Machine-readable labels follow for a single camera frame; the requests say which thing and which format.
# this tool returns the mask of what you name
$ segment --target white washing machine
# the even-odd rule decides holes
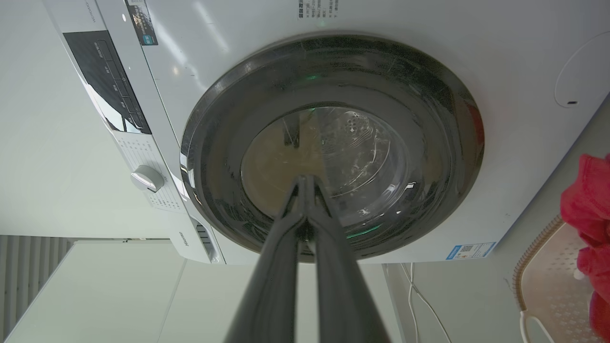
[[[191,219],[168,235],[201,262],[254,263],[301,173],[363,263],[485,257],[610,89],[604,0],[46,5],[134,183]]]

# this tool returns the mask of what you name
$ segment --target laundry basket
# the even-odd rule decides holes
[[[513,290],[521,309],[521,334],[534,319],[554,343],[603,342],[589,326],[593,287],[574,278],[578,250],[586,244],[576,229],[557,216],[529,246],[515,268]]]

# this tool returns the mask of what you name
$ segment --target white cable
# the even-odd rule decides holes
[[[414,272],[414,267],[413,267],[413,263],[411,263],[411,276],[409,276],[409,273],[407,273],[407,270],[404,268],[404,264],[401,263],[400,264],[403,268],[404,274],[407,276],[407,280],[409,280],[409,283],[411,284],[411,286],[409,287],[409,307],[411,308],[411,314],[413,315],[413,321],[415,322],[415,341],[418,342],[418,328],[417,328],[417,321],[415,320],[415,311],[413,311],[413,307],[411,305],[411,290],[414,289],[415,293],[420,297],[420,299],[426,304],[428,305],[428,308],[430,309],[430,311],[432,311],[432,314],[434,314],[434,317],[436,318],[436,321],[439,323],[440,328],[443,329],[443,333],[445,334],[445,338],[447,338],[447,342],[451,343],[451,339],[449,338],[449,334],[447,334],[447,330],[445,330],[445,326],[443,325],[443,323],[440,321],[439,316],[436,314],[435,310],[432,308],[432,306],[430,306],[430,303],[428,303],[428,301],[426,300],[426,298],[424,298],[424,296],[420,293],[420,291],[417,289],[417,286],[413,283],[413,280],[415,279],[413,277],[413,272]]]
[[[409,279],[409,281],[411,280],[411,277],[409,277],[409,275],[407,274],[407,270],[404,268],[404,264],[401,264],[404,270],[404,274],[407,276],[407,279]],[[411,275],[413,275],[413,263],[411,264]],[[413,301],[412,301],[412,297],[411,295],[413,294],[413,283],[411,283],[411,285],[409,285],[409,309],[411,310],[411,315],[413,316],[413,323],[415,325],[415,343],[419,343],[419,328],[417,326],[417,319],[415,318],[415,311],[413,310]]]

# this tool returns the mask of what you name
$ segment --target button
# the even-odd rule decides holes
[[[98,40],[99,49],[102,51],[102,55],[104,55],[104,59],[106,61],[112,60],[112,55],[110,53],[110,49],[108,48],[108,44],[106,44],[105,40]]]
[[[142,121],[140,120],[140,116],[137,115],[136,113],[131,113],[129,114],[131,116],[131,120],[134,121],[135,127],[136,128],[143,128],[144,126],[142,125]]]
[[[125,107],[127,107],[127,110],[130,113],[135,113],[134,103],[131,102],[131,99],[123,98],[122,100],[123,100],[123,103],[125,103]]]
[[[117,89],[118,92],[121,93],[121,96],[129,96],[129,94],[127,93],[127,87],[125,87],[123,81],[116,80],[115,83],[117,84]]]
[[[115,80],[120,80],[121,75],[118,73],[117,65],[113,61],[106,62],[106,73],[112,75]]]

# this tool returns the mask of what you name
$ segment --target red clothing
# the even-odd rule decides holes
[[[610,342],[610,154],[605,160],[580,157],[578,178],[561,195],[561,217],[587,243],[577,266],[595,289],[590,324]]]

